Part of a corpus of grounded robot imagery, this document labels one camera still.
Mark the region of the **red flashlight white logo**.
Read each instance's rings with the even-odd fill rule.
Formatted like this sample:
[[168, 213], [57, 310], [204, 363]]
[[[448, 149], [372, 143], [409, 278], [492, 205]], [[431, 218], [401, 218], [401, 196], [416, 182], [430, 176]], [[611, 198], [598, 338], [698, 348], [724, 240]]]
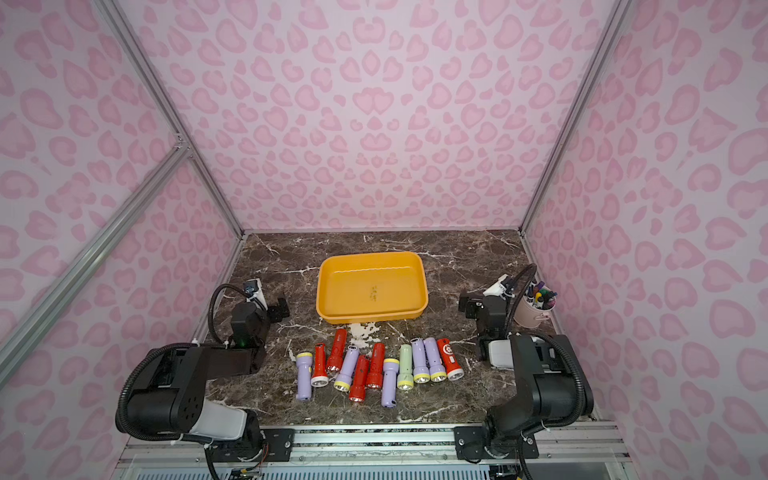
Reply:
[[437, 341], [437, 346], [446, 370], [447, 379], [450, 381], [462, 379], [465, 372], [454, 354], [451, 342], [447, 338], [442, 338]]

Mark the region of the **purple flashlight yellow top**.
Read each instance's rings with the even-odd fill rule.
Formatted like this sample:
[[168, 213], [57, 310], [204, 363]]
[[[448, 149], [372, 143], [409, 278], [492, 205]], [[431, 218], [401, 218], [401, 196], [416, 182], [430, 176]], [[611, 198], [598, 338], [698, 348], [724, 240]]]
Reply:
[[394, 358], [386, 358], [383, 363], [383, 382], [381, 388], [381, 405], [385, 408], [396, 406], [397, 376], [400, 362]]

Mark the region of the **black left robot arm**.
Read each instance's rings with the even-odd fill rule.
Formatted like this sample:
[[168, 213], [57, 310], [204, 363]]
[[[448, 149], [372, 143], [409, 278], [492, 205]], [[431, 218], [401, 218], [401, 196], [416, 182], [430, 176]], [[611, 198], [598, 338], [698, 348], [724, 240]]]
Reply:
[[270, 328], [289, 315], [287, 300], [267, 302], [258, 279], [217, 286], [206, 315], [210, 342], [150, 350], [119, 394], [117, 429], [137, 440], [197, 443], [210, 464], [266, 458], [256, 413], [212, 402], [206, 391], [212, 380], [258, 373]]

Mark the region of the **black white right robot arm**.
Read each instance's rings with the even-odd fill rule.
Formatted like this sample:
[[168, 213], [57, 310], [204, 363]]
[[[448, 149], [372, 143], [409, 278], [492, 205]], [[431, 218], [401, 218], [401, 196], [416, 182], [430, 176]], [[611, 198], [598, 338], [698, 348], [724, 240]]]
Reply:
[[515, 392], [490, 407], [479, 427], [456, 427], [454, 445], [460, 460], [514, 459], [522, 468], [539, 457], [535, 435], [568, 427], [592, 413], [594, 395], [569, 339], [564, 335], [511, 330], [514, 314], [539, 293], [533, 282], [537, 266], [496, 282], [489, 293], [463, 293], [458, 311], [476, 323], [480, 358], [491, 360], [493, 343], [511, 354]]

